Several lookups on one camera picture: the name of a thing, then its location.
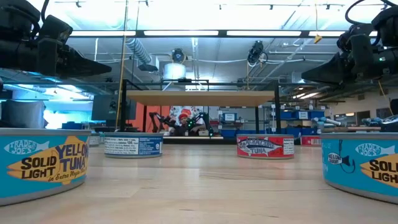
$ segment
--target nutrition facts label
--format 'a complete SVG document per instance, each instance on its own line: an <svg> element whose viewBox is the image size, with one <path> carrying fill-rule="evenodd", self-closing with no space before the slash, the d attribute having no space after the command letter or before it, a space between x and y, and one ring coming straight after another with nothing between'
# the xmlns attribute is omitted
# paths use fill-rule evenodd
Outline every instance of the nutrition facts label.
<svg viewBox="0 0 398 224"><path fill-rule="evenodd" d="M294 154L294 140L292 138L284 139L284 155Z"/></svg>
<svg viewBox="0 0 398 224"><path fill-rule="evenodd" d="M99 136L90 136L89 141L90 141L90 145L98 145L98 144L100 144L100 137Z"/></svg>
<svg viewBox="0 0 398 224"><path fill-rule="evenodd" d="M139 138L105 138L105 153L138 155Z"/></svg>

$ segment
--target tuna can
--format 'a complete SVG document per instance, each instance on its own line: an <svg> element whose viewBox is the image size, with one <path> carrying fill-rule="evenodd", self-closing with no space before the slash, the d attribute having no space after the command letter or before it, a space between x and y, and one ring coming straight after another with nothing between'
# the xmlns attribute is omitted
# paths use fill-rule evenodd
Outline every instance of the tuna can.
<svg viewBox="0 0 398 224"><path fill-rule="evenodd" d="M252 159L291 159L294 157L294 139L289 134L238 134L239 157Z"/></svg>
<svg viewBox="0 0 398 224"><path fill-rule="evenodd" d="M301 146L318 147L321 146L320 136L301 136Z"/></svg>
<svg viewBox="0 0 398 224"><path fill-rule="evenodd" d="M90 131L0 129L0 205L24 202L84 183Z"/></svg>
<svg viewBox="0 0 398 224"><path fill-rule="evenodd" d="M162 145L160 133L105 133L105 156L110 158L158 157Z"/></svg>
<svg viewBox="0 0 398 224"><path fill-rule="evenodd" d="M100 134L98 134L98 133L91 134L89 143L90 143L91 147L99 146L100 145Z"/></svg>
<svg viewBox="0 0 398 224"><path fill-rule="evenodd" d="M327 133L321 139L326 183L398 203L398 133Z"/></svg>
<svg viewBox="0 0 398 224"><path fill-rule="evenodd" d="M104 144L105 143L105 134L104 133L100 133L99 134L99 143L100 144Z"/></svg>

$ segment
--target can label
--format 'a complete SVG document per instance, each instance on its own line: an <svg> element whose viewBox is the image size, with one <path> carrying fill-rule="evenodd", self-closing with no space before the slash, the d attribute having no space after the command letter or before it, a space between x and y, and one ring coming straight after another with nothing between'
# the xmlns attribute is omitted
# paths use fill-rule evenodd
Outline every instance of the can label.
<svg viewBox="0 0 398 224"><path fill-rule="evenodd" d="M352 189L398 197L398 141L322 139L323 176Z"/></svg>
<svg viewBox="0 0 398 224"><path fill-rule="evenodd" d="M321 146L321 138L319 136L301 136L302 146Z"/></svg>
<svg viewBox="0 0 398 224"><path fill-rule="evenodd" d="M105 137L105 154L147 156L162 153L163 137L112 136Z"/></svg>
<svg viewBox="0 0 398 224"><path fill-rule="evenodd" d="M88 136L0 136L0 198L84 179Z"/></svg>
<svg viewBox="0 0 398 224"><path fill-rule="evenodd" d="M100 144L100 137L99 136L90 136L90 145L91 146L97 146Z"/></svg>
<svg viewBox="0 0 398 224"><path fill-rule="evenodd" d="M292 157L292 137L238 136L238 155L249 157Z"/></svg>

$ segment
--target wooden tabletop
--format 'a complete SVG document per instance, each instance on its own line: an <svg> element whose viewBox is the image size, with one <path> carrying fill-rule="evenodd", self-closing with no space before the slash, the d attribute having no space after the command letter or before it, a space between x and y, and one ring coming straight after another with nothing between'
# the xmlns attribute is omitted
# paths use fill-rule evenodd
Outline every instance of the wooden tabletop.
<svg viewBox="0 0 398 224"><path fill-rule="evenodd" d="M163 147L152 159L110 159L92 147L83 185L0 207L0 223L397 224L397 205L327 185L320 147L283 161L240 158L236 146Z"/></svg>
<svg viewBox="0 0 398 224"><path fill-rule="evenodd" d="M147 106L259 106L273 91L133 91L127 97Z"/></svg>

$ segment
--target can lid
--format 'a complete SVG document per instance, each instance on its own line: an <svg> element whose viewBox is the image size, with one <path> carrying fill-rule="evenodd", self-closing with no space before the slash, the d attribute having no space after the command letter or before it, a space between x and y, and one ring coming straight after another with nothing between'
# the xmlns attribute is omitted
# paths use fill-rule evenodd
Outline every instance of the can lid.
<svg viewBox="0 0 398 224"><path fill-rule="evenodd" d="M90 130L0 128L0 136L89 136Z"/></svg>
<svg viewBox="0 0 398 224"><path fill-rule="evenodd" d="M129 133L129 132L113 132L113 133L104 133L105 136L146 136L146 137L158 137L163 136L163 133Z"/></svg>
<svg viewBox="0 0 398 224"><path fill-rule="evenodd" d="M237 137L285 137L293 138L293 134L237 134Z"/></svg>
<svg viewBox="0 0 398 224"><path fill-rule="evenodd" d="M325 133L321 139L398 139L398 133Z"/></svg>

